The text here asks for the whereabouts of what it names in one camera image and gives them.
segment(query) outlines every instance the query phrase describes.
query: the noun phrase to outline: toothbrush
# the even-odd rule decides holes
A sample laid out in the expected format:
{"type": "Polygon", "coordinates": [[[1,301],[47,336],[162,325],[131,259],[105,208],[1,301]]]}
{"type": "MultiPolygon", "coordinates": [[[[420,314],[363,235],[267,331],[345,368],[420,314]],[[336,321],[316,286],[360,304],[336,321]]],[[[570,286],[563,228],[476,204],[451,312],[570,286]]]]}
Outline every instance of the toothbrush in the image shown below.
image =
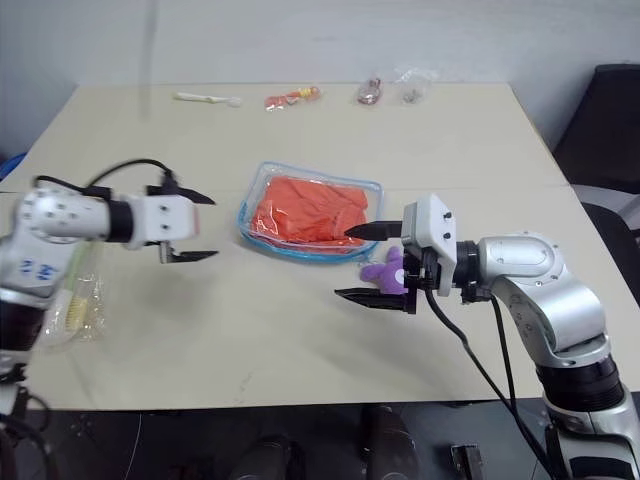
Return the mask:
{"type": "Polygon", "coordinates": [[[226,103],[230,107],[239,107],[242,105],[242,99],[240,97],[211,97],[208,95],[176,92],[173,94],[173,98],[187,102],[226,103]]]}

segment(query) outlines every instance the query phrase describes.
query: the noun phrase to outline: white table surface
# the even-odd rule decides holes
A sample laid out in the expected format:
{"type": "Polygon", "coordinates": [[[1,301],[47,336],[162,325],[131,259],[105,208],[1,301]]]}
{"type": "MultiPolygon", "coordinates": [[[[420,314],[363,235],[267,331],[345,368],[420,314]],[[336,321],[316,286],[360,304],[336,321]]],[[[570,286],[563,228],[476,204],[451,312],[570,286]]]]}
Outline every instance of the white table surface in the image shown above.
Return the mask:
{"type": "MultiPolygon", "coordinates": [[[[378,180],[389,219],[400,218],[403,206],[421,194],[437,191],[457,216],[459,239],[525,229],[552,238],[569,268],[602,300],[614,358],[627,385],[640,389],[634,368],[638,307],[508,86],[437,85],[412,107],[397,104],[389,89],[370,109],[352,104],[355,86],[329,86],[317,104],[273,114],[262,110],[262,99],[286,87],[180,87],[241,95],[246,105],[237,110],[174,102],[169,93],[177,89],[154,87],[147,120],[138,116],[135,88],[79,89],[0,185],[22,191],[40,173],[82,183],[114,162],[152,156],[174,168],[184,186],[218,202],[199,208],[200,236],[180,245],[215,248],[221,252],[216,257],[159,265],[154,248],[108,247],[105,336],[57,352],[39,350],[29,366],[30,387],[54,407],[493,398],[423,300],[416,316],[365,309],[333,293],[365,286],[356,264],[294,263],[239,238],[235,214],[264,159],[378,180]]],[[[132,192],[157,175],[140,167],[110,184],[132,192]]],[[[8,229],[15,197],[0,196],[0,231],[8,229]]],[[[379,247],[376,255],[385,250],[379,247]]],[[[441,301],[504,385],[490,306],[462,306],[458,295],[441,301]]],[[[538,396],[533,364],[514,325],[506,328],[518,394],[538,396]]]]}

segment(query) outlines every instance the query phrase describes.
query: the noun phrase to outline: floor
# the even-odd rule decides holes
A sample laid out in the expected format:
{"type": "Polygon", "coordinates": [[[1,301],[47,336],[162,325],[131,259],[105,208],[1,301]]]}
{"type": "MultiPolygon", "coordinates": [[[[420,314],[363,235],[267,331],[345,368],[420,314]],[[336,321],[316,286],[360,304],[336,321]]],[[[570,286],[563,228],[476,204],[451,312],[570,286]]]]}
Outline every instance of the floor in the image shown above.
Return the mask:
{"type": "MultiPolygon", "coordinates": [[[[524,420],[541,435],[546,422],[542,401],[520,404],[524,420]]],[[[450,446],[468,443],[480,447],[487,479],[548,478],[499,402],[408,403],[394,404],[393,409],[414,437],[421,478],[459,478],[450,446]]],[[[352,480],[365,478],[356,447],[360,412],[361,405],[153,413],[56,411],[46,436],[63,479],[226,479],[256,439],[279,433],[304,449],[308,480],[352,480]]],[[[41,413],[29,416],[37,424],[41,413]]],[[[17,458],[21,480],[44,479],[37,452],[28,442],[18,446],[17,458]]]]}

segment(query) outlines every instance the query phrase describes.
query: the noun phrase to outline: orange cloth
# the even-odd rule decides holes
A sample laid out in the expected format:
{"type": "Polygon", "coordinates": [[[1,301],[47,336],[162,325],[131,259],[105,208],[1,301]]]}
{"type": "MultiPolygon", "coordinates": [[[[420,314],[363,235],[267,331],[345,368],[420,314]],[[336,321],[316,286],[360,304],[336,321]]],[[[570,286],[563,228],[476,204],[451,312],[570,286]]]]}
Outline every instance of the orange cloth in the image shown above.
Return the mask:
{"type": "Polygon", "coordinates": [[[256,208],[251,231],[290,243],[360,246],[363,240],[346,237],[344,231],[366,223],[367,206],[360,188],[273,177],[256,208]]]}

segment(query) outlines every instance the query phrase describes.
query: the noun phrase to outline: wall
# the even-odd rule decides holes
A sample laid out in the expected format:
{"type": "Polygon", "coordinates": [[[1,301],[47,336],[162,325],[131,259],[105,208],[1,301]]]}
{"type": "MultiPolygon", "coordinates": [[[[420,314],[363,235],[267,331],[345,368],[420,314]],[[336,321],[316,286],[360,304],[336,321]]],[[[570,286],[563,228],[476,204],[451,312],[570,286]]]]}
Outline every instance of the wall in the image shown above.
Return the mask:
{"type": "Polygon", "coordinates": [[[361,81],[395,66],[508,81],[555,143],[599,63],[640,62],[638,0],[0,0],[0,151],[76,84],[361,81]]]}

